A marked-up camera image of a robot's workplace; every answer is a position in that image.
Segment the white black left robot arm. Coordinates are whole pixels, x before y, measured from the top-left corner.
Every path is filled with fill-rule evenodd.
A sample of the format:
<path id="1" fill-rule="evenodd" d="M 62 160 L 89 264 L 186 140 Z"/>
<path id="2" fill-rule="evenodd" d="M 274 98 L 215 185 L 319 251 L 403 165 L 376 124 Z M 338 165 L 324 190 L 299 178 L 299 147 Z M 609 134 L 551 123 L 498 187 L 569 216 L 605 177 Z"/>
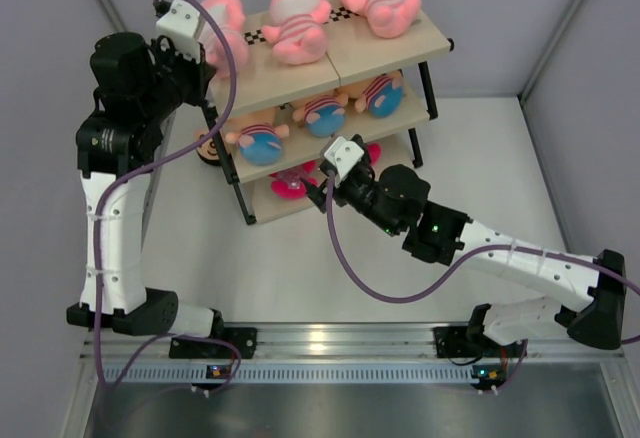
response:
<path id="1" fill-rule="evenodd" d="M 87 217 L 86 278 L 66 319 L 129 336 L 191 335 L 195 350 L 215 357 L 226 344 L 219 313 L 145 286 L 141 266 L 151 165 L 163 126 L 181 105 L 203 104 L 214 70 L 200 44 L 181 51 L 176 39 L 146 41 L 132 32 L 100 39 L 89 64 L 97 82 L 94 109 L 76 133 Z"/>

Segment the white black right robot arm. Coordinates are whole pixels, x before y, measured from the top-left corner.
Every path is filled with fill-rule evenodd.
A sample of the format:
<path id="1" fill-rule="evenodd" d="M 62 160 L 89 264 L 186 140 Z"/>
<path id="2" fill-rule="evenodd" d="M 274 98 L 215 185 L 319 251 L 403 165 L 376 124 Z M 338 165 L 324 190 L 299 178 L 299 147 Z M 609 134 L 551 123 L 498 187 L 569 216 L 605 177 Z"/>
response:
<path id="1" fill-rule="evenodd" d="M 539 293 L 511 304 L 481 304 L 468 321 L 468 346 L 480 355 L 527 339 L 568 336 L 601 350 L 616 350 L 622 337 L 626 291 L 624 258 L 611 250 L 596 257 L 564 254 L 501 234 L 467 214 L 429 200 L 430 185 L 411 168 L 394 165 L 380 175 L 358 163 L 343 181 L 325 168 L 321 185 L 304 184 L 307 197 L 327 216 L 334 251 L 351 281 L 370 297 L 409 304 L 434 294 L 460 268 L 474 268 Z M 427 289 L 394 297 L 359 278 L 339 244 L 334 206 L 350 206 L 389 236 L 402 235 L 413 258 L 445 267 Z"/>

